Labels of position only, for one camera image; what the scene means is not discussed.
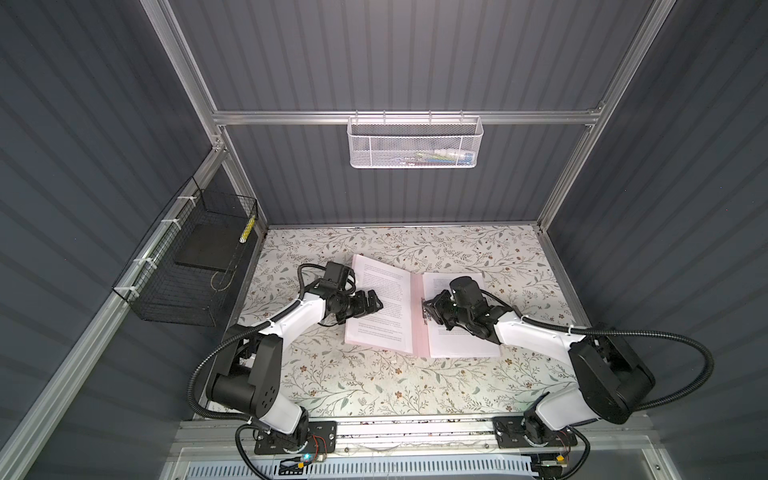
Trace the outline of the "pink file folder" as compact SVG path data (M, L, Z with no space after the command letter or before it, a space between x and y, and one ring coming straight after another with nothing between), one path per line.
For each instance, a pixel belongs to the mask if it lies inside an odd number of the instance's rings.
M426 338L425 338L425 328L423 326L423 311L422 311L422 301L423 299L423 274L415 274L411 273L411 307L412 307L412 333L413 333L413 344L414 344L414 353L411 354L415 357L420 358L429 358L428 349L426 345Z

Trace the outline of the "printed paper sheet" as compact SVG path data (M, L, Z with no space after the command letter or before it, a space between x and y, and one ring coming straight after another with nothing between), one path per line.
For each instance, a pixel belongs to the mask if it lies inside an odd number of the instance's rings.
M412 274L362 255L353 257L352 268L358 290L366 295L373 291L381 308L347 320L345 342L413 354Z
M484 287L481 273L425 273L423 275L423 299L432 300L443 290L449 289L449 283L455 278L469 276L480 287ZM426 313L423 314L426 345L429 358L460 359L460 358L498 358L501 349L498 345L472 336L460 327L448 330L439 325Z

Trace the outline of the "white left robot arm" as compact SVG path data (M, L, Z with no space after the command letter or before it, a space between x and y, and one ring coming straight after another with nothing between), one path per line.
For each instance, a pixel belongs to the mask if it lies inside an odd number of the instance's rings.
M331 318L337 325L383 309L373 290L356 285L352 268L333 261L297 267L298 294L287 307L255 326L230 327L215 352L205 387L208 400L225 412L202 408L206 418L242 420L261 428L278 447L296 451L310 437L307 410L280 393L284 351L315 325Z

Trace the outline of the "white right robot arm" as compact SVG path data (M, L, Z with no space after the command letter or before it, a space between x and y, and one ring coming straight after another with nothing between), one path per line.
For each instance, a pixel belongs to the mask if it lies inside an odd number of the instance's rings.
M426 317L450 331L557 360L570 367L575 383L546 392L522 414L518 434L534 447L549 444L559 432L584 422L623 424L655 386L650 369L623 338L577 333L526 317L515 306L482 290L469 276L422 302Z

